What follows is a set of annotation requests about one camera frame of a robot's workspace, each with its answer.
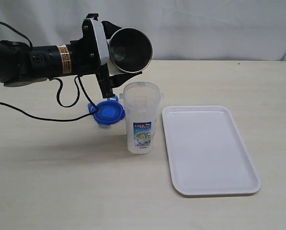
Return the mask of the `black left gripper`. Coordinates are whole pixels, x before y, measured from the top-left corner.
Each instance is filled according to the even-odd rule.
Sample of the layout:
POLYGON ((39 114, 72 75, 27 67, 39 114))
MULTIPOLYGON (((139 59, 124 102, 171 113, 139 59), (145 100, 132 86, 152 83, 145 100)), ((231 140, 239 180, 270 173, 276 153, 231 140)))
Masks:
POLYGON ((120 87, 129 79, 142 74, 142 71, 109 75, 107 62, 110 57, 107 39, 111 39, 121 27, 109 21, 100 22, 98 17, 97 13, 89 13, 82 22, 82 38, 71 41, 70 44, 76 73, 96 75, 102 97, 111 98, 114 97, 112 88, 120 87))

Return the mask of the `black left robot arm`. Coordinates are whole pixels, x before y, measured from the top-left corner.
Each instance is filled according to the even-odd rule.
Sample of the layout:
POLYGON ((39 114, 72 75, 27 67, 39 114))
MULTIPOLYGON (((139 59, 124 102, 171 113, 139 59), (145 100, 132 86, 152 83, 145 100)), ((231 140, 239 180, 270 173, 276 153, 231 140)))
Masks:
POLYGON ((96 75, 103 98, 113 88, 140 74, 149 57, 138 44, 143 34, 99 21, 90 13, 82 22, 82 38, 66 45, 33 46, 31 41, 0 41, 0 82, 20 87, 71 75, 96 75))

